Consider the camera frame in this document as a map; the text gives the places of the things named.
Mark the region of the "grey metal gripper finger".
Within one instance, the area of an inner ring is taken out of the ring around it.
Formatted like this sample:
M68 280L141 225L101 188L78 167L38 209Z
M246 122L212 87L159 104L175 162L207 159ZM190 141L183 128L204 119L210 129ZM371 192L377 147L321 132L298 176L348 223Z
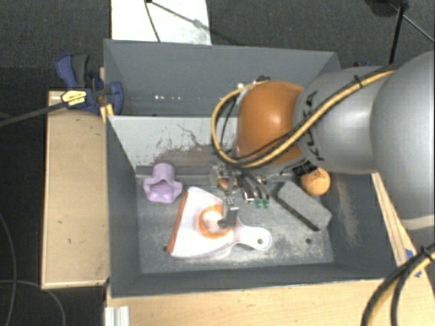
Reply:
M239 214L239 206L236 204L234 197L225 197L223 203L223 215L217 222L221 229L233 228L236 226Z

